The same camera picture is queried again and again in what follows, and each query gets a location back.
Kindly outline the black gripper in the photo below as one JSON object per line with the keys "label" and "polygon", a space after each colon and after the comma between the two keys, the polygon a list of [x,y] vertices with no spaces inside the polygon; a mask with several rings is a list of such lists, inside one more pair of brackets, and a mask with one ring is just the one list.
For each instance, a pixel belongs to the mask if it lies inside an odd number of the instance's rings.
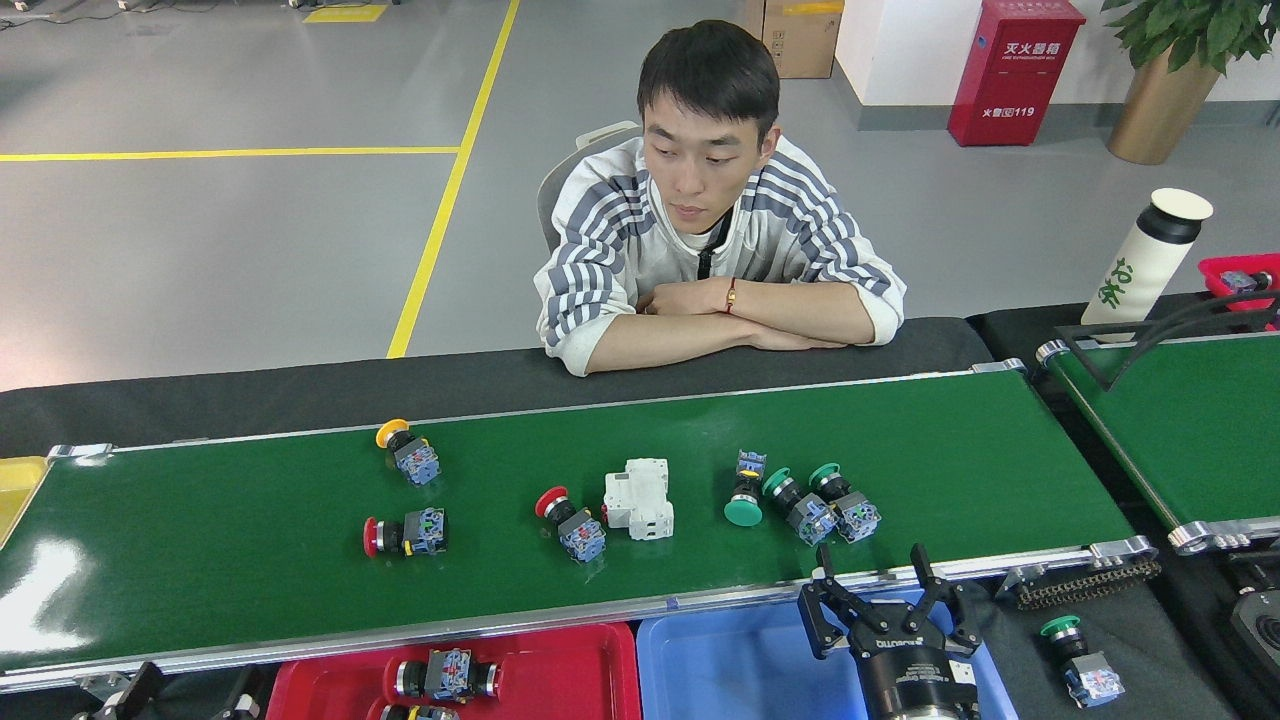
{"label": "black gripper", "polygon": [[[959,679],[952,666],[954,655],[969,659],[983,642],[966,623],[969,594],[934,573],[923,543],[911,547],[910,560],[923,594],[911,610],[888,611],[881,623],[832,570],[815,570],[797,596],[810,651],[823,660],[838,647],[850,650],[870,717],[979,717],[977,682]],[[928,620],[940,600],[952,619],[948,634]]]}

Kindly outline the person's left hand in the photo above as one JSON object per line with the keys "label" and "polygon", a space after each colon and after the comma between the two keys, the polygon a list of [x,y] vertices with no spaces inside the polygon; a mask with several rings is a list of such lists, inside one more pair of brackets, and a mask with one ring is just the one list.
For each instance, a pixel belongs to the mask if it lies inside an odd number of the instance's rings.
{"label": "person's left hand", "polygon": [[731,278],[723,277],[662,283],[640,297],[636,313],[681,316],[722,313],[727,305],[730,287]]}

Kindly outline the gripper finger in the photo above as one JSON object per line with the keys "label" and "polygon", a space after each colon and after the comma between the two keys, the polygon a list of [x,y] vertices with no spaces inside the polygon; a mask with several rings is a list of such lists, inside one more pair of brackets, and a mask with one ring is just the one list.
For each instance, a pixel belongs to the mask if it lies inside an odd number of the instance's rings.
{"label": "gripper finger", "polygon": [[273,673],[260,665],[239,670],[227,700],[212,719],[264,719],[273,688]]}
{"label": "gripper finger", "polygon": [[152,661],[143,661],[133,675],[109,671],[82,676],[78,680],[78,687],[101,700],[102,705],[93,712],[82,711],[72,717],[136,719],[147,703],[160,693],[164,683],[163,670]]}

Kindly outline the person's right hand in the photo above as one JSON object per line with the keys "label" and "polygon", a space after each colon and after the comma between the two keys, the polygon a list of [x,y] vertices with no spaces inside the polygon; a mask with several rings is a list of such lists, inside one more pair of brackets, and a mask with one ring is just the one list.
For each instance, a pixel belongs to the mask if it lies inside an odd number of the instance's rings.
{"label": "person's right hand", "polygon": [[803,351],[810,348],[844,348],[847,346],[845,342],[812,338],[763,324],[751,325],[749,343],[754,348],[777,352]]}

